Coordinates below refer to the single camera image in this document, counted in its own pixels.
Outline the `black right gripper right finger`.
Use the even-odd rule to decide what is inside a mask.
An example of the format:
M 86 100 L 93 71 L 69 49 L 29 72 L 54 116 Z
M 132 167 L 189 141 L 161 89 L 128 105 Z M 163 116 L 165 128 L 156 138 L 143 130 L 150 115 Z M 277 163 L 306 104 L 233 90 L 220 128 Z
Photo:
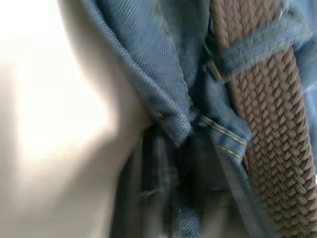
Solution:
M 243 170 L 203 137 L 184 145 L 205 238 L 265 238 L 266 224 Z

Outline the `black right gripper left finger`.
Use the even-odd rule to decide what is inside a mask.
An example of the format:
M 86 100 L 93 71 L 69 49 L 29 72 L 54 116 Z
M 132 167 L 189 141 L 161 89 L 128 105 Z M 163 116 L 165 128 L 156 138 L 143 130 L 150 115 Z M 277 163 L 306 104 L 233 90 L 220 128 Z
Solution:
M 158 127 L 146 129 L 118 181 L 118 237 L 170 238 L 178 171 L 174 146 Z

